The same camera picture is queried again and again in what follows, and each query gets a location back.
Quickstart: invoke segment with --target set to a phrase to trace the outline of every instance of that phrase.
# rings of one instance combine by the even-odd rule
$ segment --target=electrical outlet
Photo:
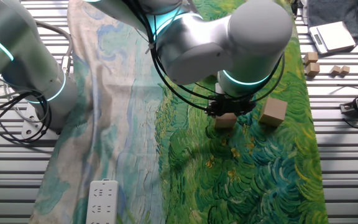
[[[89,187],[86,224],[116,224],[118,182],[94,180]]]

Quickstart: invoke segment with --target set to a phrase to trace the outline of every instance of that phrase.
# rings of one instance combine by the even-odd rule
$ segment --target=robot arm
[[[130,10],[134,2],[84,1],[146,33]],[[221,88],[231,96],[255,93],[266,84],[292,34],[287,11],[271,0],[251,0],[215,21],[204,21],[191,0],[139,3],[171,81],[187,85],[218,72]]]
[[[63,128],[76,102],[76,85],[44,46],[37,24],[18,0],[0,0],[0,74],[16,91],[43,94],[52,113],[49,128]],[[34,96],[26,100],[39,118],[45,116]]]
[[[173,83],[187,85],[218,73],[218,83],[229,96],[261,89],[292,33],[290,16],[271,0],[250,0],[215,21],[204,21],[191,0],[84,1],[147,34],[153,57]],[[53,115],[50,128],[62,129],[76,102],[76,86],[18,0],[0,0],[0,74],[15,90],[43,94]],[[43,118],[35,97],[26,100]]]

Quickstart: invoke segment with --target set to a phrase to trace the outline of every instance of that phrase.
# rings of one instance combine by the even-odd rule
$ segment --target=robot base
[[[25,112],[25,117],[29,119],[36,119],[37,114],[35,112],[35,108],[29,103],[27,105],[27,110]],[[23,128],[22,128],[22,136],[24,139],[33,136],[37,133],[42,127],[41,123],[32,123],[24,120]],[[60,133],[56,133],[51,129],[48,129],[47,133],[42,137],[43,140],[57,140],[59,138]]]
[[[354,109],[353,105],[353,102],[339,105],[341,113],[351,118],[358,118],[358,111]]]

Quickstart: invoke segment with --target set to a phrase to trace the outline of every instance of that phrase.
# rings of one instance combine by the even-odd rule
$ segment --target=van gogh print tablecloth
[[[206,20],[242,3],[195,0]],[[119,223],[328,223],[295,25],[284,77],[271,94],[288,102],[283,124],[274,130],[257,122],[261,101],[232,131],[217,133],[209,117],[161,85],[133,28],[81,0],[70,1],[68,21],[79,99],[31,223],[85,223],[89,184],[103,178],[122,188]]]

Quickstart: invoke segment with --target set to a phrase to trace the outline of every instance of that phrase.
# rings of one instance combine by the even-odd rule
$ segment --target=wooden block
[[[333,75],[337,75],[341,72],[341,68],[339,66],[333,66],[333,68],[331,69],[331,71],[329,72],[330,74]]]
[[[320,64],[319,63],[310,63],[306,67],[306,75],[310,77],[315,77],[320,72]]]
[[[237,116],[234,113],[226,113],[215,118],[215,128],[233,128],[236,125]]]
[[[309,65],[310,63],[316,63],[318,61],[318,54],[317,52],[308,52],[303,59],[305,65]]]
[[[351,68],[350,68],[350,67],[348,67],[348,66],[343,66],[343,67],[341,68],[341,75],[347,75],[347,74],[349,74],[349,72],[351,72]]]
[[[267,98],[260,114],[259,122],[272,127],[279,127],[285,119],[288,103],[275,98]]]

